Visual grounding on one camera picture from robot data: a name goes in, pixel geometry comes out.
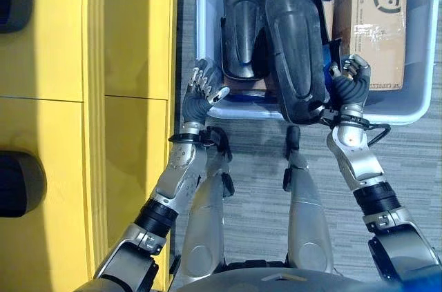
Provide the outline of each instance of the robot finger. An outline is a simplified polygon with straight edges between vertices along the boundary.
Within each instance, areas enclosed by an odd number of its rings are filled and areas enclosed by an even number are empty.
[[[227,86],[221,87],[218,91],[209,95],[209,97],[207,97],[207,101],[213,106],[221,99],[224,99],[229,93],[230,93],[229,87],[227,87]]]

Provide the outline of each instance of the yellow cabinet door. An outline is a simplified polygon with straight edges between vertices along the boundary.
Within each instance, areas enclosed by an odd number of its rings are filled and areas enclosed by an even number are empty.
[[[0,96],[82,100],[81,0],[33,0],[29,24],[0,35]]]
[[[176,0],[104,0],[106,94],[168,99]]]
[[[111,247],[137,217],[166,162],[167,101],[105,98],[106,199]],[[155,261],[160,266],[154,289],[169,284],[169,243]]]
[[[0,218],[0,290],[72,291],[88,279],[82,104],[0,98],[0,148],[39,158],[44,202]]]

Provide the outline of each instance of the black curved cover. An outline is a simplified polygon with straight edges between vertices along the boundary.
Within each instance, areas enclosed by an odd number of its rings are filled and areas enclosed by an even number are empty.
[[[265,0],[273,78],[284,118],[312,124],[329,100],[323,45],[329,43],[321,0]]]
[[[235,80],[258,80],[269,74],[264,0],[224,0],[222,69]]]

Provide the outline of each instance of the gray carpet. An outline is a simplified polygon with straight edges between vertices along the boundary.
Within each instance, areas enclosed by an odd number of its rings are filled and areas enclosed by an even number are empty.
[[[195,59],[195,0],[178,0],[177,93],[184,94]],[[427,114],[408,126],[394,126],[392,133],[374,146],[390,184],[425,236],[440,255],[441,206],[441,70],[442,20],[439,17],[432,101]],[[177,103],[177,119],[180,117]],[[284,260],[287,254],[289,194],[282,190],[287,166],[283,157],[283,121],[210,119],[229,135],[233,151],[231,176],[236,193],[224,202],[225,256],[227,262],[247,259]],[[379,280],[367,247],[362,213],[338,171],[325,144],[324,126],[301,128],[301,151],[309,160],[325,207],[335,267],[343,275],[362,281]],[[179,216],[175,230],[180,252],[187,214]],[[181,286],[177,275],[172,291]]]

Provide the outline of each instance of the robot forearm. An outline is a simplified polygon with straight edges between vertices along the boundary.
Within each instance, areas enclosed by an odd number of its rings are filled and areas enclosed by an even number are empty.
[[[135,221],[97,269],[94,280],[76,292],[150,291],[158,265],[152,255],[160,254],[166,235],[178,214],[193,197],[198,177],[206,164],[202,144],[186,142],[199,137],[199,123],[185,123],[175,143],[166,170],[143,205]]]
[[[379,273],[387,280],[406,280],[412,273],[440,261],[408,210],[401,206],[383,169],[367,144],[359,105],[347,104],[343,118],[327,138],[339,169],[364,212],[364,223],[375,236],[369,241]]]

